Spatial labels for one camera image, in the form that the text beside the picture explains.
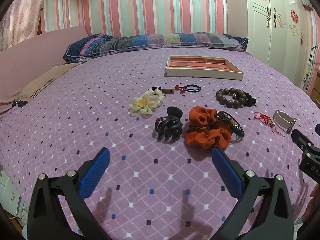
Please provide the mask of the person's right hand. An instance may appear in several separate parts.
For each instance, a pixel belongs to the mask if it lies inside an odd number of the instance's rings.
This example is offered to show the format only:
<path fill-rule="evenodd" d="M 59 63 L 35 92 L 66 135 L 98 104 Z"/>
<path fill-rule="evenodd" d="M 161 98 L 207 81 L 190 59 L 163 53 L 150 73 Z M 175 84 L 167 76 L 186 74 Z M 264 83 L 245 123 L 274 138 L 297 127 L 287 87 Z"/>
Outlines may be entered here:
<path fill-rule="evenodd" d="M 317 184 L 313 191 L 310 193 L 310 197 L 311 197 L 311 200 L 310 202 L 308 203 L 307 207 L 306 207 L 306 211 L 304 212 L 303 214 L 303 217 L 302 217 L 302 222 L 305 223 L 308 218 L 312 215 L 314 209 L 315 209 L 315 197 L 317 195 L 319 195 L 319 184 Z"/>

